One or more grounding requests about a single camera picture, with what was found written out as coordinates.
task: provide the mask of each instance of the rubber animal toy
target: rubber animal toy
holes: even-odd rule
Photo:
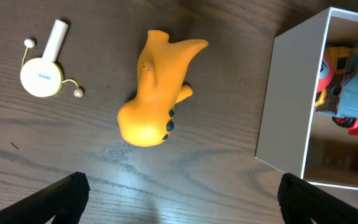
[[[208,46],[205,40],[168,43],[169,35],[148,31],[137,62],[137,94],[118,112],[122,137],[135,146],[155,146],[173,129],[174,106],[193,94],[183,85],[191,59]]]

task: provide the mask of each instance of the string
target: string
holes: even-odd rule
[[[22,67],[24,66],[24,60],[25,60],[25,56],[27,56],[27,52],[29,51],[29,48],[26,47],[25,48],[25,52],[24,52],[24,56],[23,56],[23,60],[22,60]]]
[[[66,79],[66,80],[62,81],[62,83],[65,83],[65,82],[72,82],[72,83],[74,83],[74,84],[77,86],[77,88],[80,88],[80,86],[78,85],[78,83],[77,83],[75,80]]]

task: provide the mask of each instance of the wooden table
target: wooden table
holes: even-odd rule
[[[273,38],[329,6],[358,11],[356,0],[0,0],[0,209],[80,171],[83,223],[282,223],[282,174],[254,158]],[[40,56],[58,18],[71,21],[58,61],[82,99],[72,84],[36,98],[20,83],[23,40]],[[138,148],[116,117],[149,29],[209,47],[190,63],[195,92],[173,134]],[[358,208],[358,192],[323,189]]]

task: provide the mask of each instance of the red ball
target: red ball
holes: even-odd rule
[[[331,82],[334,76],[334,69],[331,61],[324,54],[323,61],[321,62],[320,75],[318,80],[317,92],[321,92]]]

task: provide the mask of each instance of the box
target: box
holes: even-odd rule
[[[330,7],[274,39],[255,156],[315,185],[358,190],[358,136],[314,112],[326,43],[358,50],[358,13]]]

